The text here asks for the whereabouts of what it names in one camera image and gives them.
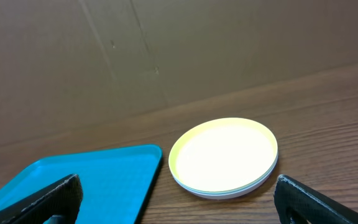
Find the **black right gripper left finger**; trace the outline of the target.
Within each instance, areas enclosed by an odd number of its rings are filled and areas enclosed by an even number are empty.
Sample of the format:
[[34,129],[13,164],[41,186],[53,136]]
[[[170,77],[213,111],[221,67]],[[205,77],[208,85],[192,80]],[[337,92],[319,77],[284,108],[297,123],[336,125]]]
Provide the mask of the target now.
[[0,210],[0,224],[74,224],[82,200],[79,175],[70,174]]

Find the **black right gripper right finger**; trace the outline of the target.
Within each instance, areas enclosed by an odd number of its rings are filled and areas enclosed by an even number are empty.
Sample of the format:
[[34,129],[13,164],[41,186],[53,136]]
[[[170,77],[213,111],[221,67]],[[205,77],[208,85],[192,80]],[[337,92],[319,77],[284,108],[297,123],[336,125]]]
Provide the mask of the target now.
[[273,194],[281,224],[358,224],[358,213],[305,184],[279,175]]

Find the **yellow plate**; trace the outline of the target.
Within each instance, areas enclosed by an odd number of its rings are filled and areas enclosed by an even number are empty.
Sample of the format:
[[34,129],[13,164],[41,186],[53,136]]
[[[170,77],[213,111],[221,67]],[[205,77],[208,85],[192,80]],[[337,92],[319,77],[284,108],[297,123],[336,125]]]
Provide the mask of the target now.
[[278,161],[278,143],[263,124],[219,118],[199,124],[172,146],[168,166],[185,190],[208,199],[239,197],[260,187]]

